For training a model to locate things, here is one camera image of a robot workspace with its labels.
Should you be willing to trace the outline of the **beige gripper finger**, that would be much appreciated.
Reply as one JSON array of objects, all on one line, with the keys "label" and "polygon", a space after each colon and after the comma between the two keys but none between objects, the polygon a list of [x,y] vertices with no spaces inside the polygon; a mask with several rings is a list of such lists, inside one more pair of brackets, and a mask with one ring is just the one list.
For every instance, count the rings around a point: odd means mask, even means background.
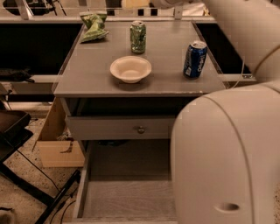
[{"label": "beige gripper finger", "polygon": [[121,6],[124,9],[134,9],[148,7],[150,0],[121,0]]}]

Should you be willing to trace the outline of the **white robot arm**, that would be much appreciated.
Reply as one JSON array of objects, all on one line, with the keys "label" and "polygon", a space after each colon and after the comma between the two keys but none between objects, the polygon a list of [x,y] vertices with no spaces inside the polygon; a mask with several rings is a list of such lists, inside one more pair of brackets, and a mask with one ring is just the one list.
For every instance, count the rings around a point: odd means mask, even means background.
[{"label": "white robot arm", "polygon": [[171,133],[178,224],[275,224],[280,179],[280,10],[203,0],[257,83],[203,95]]}]

